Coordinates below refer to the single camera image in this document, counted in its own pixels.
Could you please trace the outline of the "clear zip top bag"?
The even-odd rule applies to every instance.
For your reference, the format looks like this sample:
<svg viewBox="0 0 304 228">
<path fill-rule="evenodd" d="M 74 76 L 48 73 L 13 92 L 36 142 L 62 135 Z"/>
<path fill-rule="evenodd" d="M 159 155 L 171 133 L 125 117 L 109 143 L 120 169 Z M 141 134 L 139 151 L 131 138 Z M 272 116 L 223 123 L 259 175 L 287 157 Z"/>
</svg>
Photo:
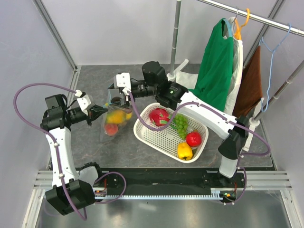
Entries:
<svg viewBox="0 0 304 228">
<path fill-rule="evenodd" d="M 100 142 L 105 143 L 114 139 L 128 124 L 133 116 L 132 106 L 124 100 L 124 94 L 108 86 L 108 95 L 103 108 L 107 112 L 102 114 Z"/>
</svg>

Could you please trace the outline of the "yellow lemon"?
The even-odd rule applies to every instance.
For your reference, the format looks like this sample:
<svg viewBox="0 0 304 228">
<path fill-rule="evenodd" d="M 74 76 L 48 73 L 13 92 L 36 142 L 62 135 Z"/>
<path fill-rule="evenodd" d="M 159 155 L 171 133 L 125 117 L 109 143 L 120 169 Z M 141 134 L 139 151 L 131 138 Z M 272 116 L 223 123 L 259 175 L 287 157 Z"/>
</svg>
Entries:
<svg viewBox="0 0 304 228">
<path fill-rule="evenodd" d="M 133 116 L 133 113 L 132 113 L 132 112 L 126 113 L 126 115 L 125 115 L 125 120 L 126 120 L 126 121 L 129 121 L 129 120 L 132 118 L 132 116 Z"/>
</svg>

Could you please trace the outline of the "dark mangosteen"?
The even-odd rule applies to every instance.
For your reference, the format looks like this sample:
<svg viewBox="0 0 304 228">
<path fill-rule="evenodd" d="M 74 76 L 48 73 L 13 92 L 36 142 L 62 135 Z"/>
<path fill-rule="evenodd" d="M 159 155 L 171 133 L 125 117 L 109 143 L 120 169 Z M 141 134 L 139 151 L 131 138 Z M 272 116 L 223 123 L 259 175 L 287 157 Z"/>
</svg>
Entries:
<svg viewBox="0 0 304 228">
<path fill-rule="evenodd" d="M 116 96 L 111 99 L 111 103 L 120 103 L 120 102 L 121 102 L 121 97 Z"/>
</svg>

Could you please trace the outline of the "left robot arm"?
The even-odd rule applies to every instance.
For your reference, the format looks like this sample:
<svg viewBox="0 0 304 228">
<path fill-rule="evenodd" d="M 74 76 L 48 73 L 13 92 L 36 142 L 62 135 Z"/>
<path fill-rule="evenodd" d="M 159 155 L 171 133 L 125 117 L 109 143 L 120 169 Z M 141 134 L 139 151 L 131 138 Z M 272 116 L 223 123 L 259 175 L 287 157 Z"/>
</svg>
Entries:
<svg viewBox="0 0 304 228">
<path fill-rule="evenodd" d="M 71 150 L 71 126 L 93 121 L 108 110 L 91 101 L 89 95 L 77 99 L 79 106 L 69 108 L 63 94 L 45 99 L 47 110 L 40 125 L 45 132 L 51 151 L 53 180 L 46 192 L 47 202 L 61 215 L 67 215 L 94 204 L 94 187 L 104 182 L 104 175 L 96 162 L 89 162 L 76 169 Z"/>
</svg>

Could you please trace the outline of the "orange green mango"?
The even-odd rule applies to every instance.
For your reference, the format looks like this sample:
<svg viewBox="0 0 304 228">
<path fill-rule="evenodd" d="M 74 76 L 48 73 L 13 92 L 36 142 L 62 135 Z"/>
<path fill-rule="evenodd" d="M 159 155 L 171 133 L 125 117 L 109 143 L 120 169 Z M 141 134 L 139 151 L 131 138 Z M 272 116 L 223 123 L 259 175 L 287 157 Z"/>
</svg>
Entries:
<svg viewBox="0 0 304 228">
<path fill-rule="evenodd" d="M 114 110 L 107 114 L 107 124 L 122 124 L 125 121 L 126 113 L 122 110 Z"/>
</svg>

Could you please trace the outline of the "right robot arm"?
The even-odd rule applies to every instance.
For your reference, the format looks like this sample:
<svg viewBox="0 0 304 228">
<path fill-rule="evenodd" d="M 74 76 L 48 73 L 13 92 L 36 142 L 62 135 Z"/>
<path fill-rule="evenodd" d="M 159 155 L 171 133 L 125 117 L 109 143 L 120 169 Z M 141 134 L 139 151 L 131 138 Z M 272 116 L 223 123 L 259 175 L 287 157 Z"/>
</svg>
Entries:
<svg viewBox="0 0 304 228">
<path fill-rule="evenodd" d="M 215 132 L 223 140 L 218 148 L 222 156 L 218 183 L 223 187 L 230 186 L 235 181 L 239 155 L 248 138 L 247 119 L 238 120 L 219 111 L 184 86 L 168 80 L 159 62 L 145 63 L 142 74 L 143 80 L 132 81 L 130 74 L 119 73 L 114 76 L 114 88 L 124 94 L 126 103 L 134 102 L 137 97 L 154 96 L 163 107 L 195 119 Z"/>
</svg>

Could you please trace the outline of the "orange peach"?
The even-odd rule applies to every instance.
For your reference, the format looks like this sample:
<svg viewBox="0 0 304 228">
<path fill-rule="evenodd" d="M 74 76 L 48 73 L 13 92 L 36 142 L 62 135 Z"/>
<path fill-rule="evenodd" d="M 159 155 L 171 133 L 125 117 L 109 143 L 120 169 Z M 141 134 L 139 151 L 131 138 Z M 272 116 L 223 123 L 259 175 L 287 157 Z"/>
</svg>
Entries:
<svg viewBox="0 0 304 228">
<path fill-rule="evenodd" d="M 118 125 L 113 124 L 113 123 L 106 123 L 104 125 L 104 130 L 107 135 L 114 136 L 118 133 Z"/>
</svg>

